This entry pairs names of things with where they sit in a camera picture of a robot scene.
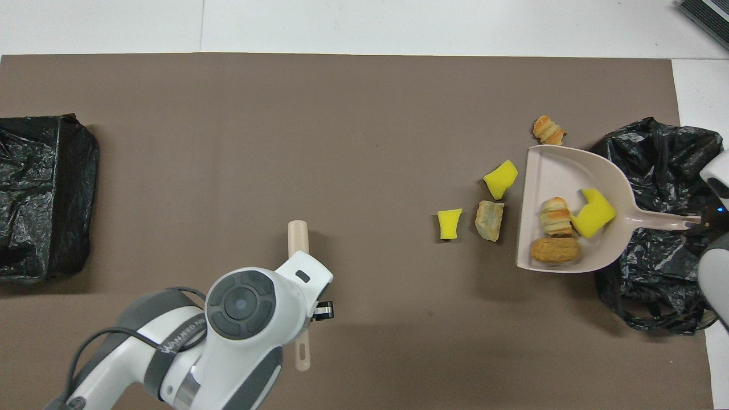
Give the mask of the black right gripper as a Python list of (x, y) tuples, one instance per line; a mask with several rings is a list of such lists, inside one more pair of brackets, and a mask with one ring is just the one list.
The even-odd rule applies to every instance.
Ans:
[(727, 233), (728, 213), (725, 207), (706, 207), (701, 214), (701, 228), (709, 233)]

